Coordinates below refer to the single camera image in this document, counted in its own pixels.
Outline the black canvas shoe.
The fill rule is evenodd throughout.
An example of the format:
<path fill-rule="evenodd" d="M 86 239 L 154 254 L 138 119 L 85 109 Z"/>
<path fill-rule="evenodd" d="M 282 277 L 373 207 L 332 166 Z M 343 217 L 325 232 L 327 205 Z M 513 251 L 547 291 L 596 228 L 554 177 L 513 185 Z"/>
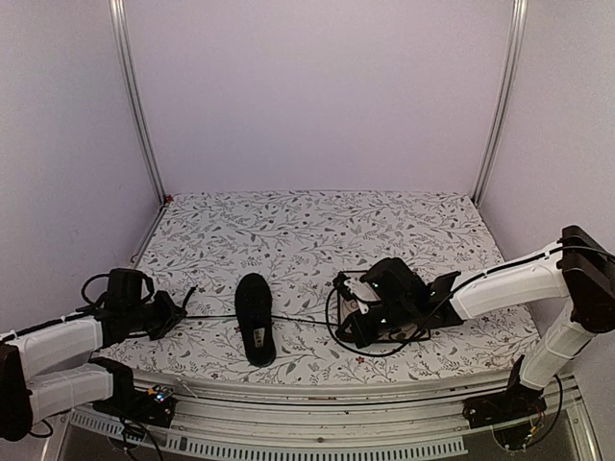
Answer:
<path fill-rule="evenodd" d="M 234 294 L 235 315 L 248 362 L 267 367 L 276 358 L 273 338 L 272 294 L 267 281 L 259 274 L 244 276 Z"/>

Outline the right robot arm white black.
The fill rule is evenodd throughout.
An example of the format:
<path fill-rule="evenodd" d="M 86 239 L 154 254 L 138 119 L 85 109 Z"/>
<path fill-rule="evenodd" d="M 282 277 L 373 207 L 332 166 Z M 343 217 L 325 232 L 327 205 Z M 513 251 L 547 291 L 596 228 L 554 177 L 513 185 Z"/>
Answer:
<path fill-rule="evenodd" d="M 456 327 L 500 308 L 561 298 L 564 308 L 538 345 L 517 360 L 497 410 L 518 418 L 549 381 L 597 335 L 614 329 L 614 256 L 579 226 L 554 243 L 499 266 L 424 282 L 398 257 L 363 273 L 341 272 L 332 294 L 354 311 L 331 332 L 352 352 L 408 326 Z"/>

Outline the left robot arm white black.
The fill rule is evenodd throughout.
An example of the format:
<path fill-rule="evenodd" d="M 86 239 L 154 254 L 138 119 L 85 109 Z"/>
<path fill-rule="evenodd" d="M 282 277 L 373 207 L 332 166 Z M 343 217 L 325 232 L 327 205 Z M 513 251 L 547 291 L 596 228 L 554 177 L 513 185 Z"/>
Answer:
<path fill-rule="evenodd" d="M 134 424 L 171 426 L 171 389 L 138 390 L 129 366 L 96 352 L 129 339 L 160 340 L 185 318 L 185 306 L 138 270 L 112 269 L 104 278 L 106 291 L 75 312 L 2 336 L 2 439 L 19 441 L 46 418 L 84 404 Z"/>

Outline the floral square plate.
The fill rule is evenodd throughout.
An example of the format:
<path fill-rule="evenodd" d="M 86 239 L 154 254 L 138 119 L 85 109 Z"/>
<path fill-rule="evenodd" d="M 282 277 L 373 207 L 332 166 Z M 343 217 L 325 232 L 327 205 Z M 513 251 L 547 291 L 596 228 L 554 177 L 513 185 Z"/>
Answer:
<path fill-rule="evenodd" d="M 408 298 L 405 297 L 405 290 L 402 286 L 396 282 L 390 285 L 387 282 L 367 280 L 365 277 L 366 271 L 340 273 L 346 273 L 368 283 L 381 298 L 380 304 L 372 306 L 367 314 L 363 314 L 370 327 L 370 345 L 375 343 L 402 343 L 414 333 L 416 326 L 410 320 L 410 312 L 407 310 Z M 358 310 L 353 310 L 346 305 L 338 292 L 336 297 L 337 327 L 334 332 L 337 331 L 338 326 L 349 314 L 361 314 Z"/>

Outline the floral patterned table mat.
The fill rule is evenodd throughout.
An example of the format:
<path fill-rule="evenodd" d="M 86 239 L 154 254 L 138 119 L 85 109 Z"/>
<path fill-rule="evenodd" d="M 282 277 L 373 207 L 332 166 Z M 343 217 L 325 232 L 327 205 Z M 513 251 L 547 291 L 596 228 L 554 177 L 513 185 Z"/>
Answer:
<path fill-rule="evenodd" d="M 165 211 L 139 262 L 157 288 L 187 301 L 188 318 L 163 339 L 128 340 L 104 356 L 170 376 L 254 384 L 412 382 L 509 369 L 539 338 L 523 306 L 434 332 L 397 351 L 348 352 L 330 337 L 329 293 L 343 270 L 401 258 L 422 279 L 500 263 L 470 199 L 458 193 L 286 191 L 183 194 Z M 246 359 L 234 292 L 262 275 L 273 295 L 276 360 Z"/>

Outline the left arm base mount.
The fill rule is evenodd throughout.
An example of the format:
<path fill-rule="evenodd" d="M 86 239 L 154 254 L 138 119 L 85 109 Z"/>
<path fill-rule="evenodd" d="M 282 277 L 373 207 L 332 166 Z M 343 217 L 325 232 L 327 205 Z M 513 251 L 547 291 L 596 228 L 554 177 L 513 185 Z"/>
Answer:
<path fill-rule="evenodd" d="M 147 391 L 121 391 L 92 404 L 94 410 L 144 425 L 169 428 L 175 416 L 177 399 L 167 388 L 155 386 Z"/>

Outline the front aluminium rail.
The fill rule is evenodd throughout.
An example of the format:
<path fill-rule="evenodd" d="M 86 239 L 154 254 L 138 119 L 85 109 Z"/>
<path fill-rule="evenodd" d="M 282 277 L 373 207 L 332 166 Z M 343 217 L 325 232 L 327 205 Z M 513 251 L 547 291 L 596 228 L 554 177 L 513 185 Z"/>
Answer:
<path fill-rule="evenodd" d="M 504 372 L 386 384 L 292 386 L 170 377 L 172 425 L 141 438 L 82 406 L 54 420 L 44 460 L 599 460 L 572 376 L 543 414 L 473 427 L 463 404 L 504 389 Z"/>

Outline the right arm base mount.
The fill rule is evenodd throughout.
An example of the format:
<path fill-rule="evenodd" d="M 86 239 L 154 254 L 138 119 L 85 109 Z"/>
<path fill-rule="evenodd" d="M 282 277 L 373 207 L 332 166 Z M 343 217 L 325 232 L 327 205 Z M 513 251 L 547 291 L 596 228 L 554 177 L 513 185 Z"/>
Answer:
<path fill-rule="evenodd" d="M 471 428 L 478 428 L 529 417 L 546 409 L 541 391 L 503 390 L 465 400 L 462 416 Z"/>

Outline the left aluminium frame post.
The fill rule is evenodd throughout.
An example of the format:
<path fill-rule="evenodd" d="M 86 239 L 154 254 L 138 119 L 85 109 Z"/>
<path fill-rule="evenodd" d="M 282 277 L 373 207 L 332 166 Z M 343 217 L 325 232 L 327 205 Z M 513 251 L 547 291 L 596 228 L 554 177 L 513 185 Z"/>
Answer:
<path fill-rule="evenodd" d="M 119 58 L 120 70 L 126 87 L 127 98 L 135 123 L 136 136 L 144 158 L 155 197 L 161 206 L 166 205 L 166 193 L 153 143 L 147 126 L 145 111 L 138 88 L 135 63 L 131 49 L 125 2 L 110 0 L 111 26 Z"/>

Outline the aluminium frame post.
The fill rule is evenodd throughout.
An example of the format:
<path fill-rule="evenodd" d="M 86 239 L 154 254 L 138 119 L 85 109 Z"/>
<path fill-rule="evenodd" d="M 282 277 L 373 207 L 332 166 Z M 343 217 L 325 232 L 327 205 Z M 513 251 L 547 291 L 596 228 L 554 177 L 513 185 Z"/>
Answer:
<path fill-rule="evenodd" d="M 486 197 L 489 180 L 496 163 L 501 138 L 504 133 L 508 106 L 513 93 L 520 55 L 523 49 L 528 5 L 528 0 L 514 0 L 512 2 L 512 14 L 504 53 L 504 67 L 498 98 L 472 193 L 472 201 L 477 208 L 481 207 Z"/>
<path fill-rule="evenodd" d="M 161 206 L 166 205 L 166 193 L 153 143 L 147 126 L 145 111 L 138 88 L 135 63 L 131 49 L 125 2 L 110 0 L 111 26 L 119 58 L 120 70 L 126 87 L 127 98 L 135 123 L 136 136 L 144 158 L 155 197 Z"/>

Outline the right aluminium frame post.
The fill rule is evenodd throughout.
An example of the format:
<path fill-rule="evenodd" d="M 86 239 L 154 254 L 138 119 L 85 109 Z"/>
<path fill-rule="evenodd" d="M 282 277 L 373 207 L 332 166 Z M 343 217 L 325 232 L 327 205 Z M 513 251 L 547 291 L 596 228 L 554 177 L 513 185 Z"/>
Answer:
<path fill-rule="evenodd" d="M 523 49 L 528 5 L 528 0 L 514 0 L 512 2 L 512 14 L 504 53 L 504 67 L 498 98 L 472 193 L 472 201 L 477 208 L 481 207 L 486 197 L 489 180 L 496 163 L 501 138 L 504 133 L 508 106 L 513 93 L 520 55 Z"/>

